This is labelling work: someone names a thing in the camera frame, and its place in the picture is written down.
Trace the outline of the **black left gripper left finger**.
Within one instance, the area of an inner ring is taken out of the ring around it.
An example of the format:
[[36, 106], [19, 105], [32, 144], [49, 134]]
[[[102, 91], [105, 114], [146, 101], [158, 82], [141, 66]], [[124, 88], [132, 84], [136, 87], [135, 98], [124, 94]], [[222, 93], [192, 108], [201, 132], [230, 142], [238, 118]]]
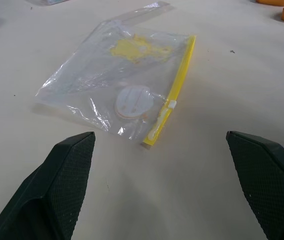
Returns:
[[86, 195], [94, 132], [57, 143], [0, 213], [0, 240], [71, 240]]

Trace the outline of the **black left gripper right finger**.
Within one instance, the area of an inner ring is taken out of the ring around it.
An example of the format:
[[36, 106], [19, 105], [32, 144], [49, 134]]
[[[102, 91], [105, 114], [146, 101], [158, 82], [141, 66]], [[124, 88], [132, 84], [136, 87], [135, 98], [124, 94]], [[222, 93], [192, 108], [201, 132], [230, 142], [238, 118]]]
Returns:
[[268, 240], [284, 240], [284, 148], [228, 131], [226, 141], [243, 194]]

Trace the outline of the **clear zip bag yellow zipper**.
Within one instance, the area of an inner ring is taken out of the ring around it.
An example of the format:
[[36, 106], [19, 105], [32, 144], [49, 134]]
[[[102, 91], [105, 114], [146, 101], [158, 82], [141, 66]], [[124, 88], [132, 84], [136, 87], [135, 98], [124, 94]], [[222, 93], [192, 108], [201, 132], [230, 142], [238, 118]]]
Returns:
[[96, 128], [153, 146], [177, 105], [194, 35], [100, 24], [36, 94]]

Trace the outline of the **orange-brown curved object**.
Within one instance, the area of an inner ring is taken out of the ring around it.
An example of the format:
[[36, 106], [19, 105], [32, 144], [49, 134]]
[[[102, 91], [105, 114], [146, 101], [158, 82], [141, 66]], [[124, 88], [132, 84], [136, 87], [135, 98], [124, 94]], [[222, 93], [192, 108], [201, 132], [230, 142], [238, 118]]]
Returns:
[[264, 4], [264, 5], [271, 5], [277, 7], [284, 6], [284, 0], [255, 0], [255, 1], [259, 4]]

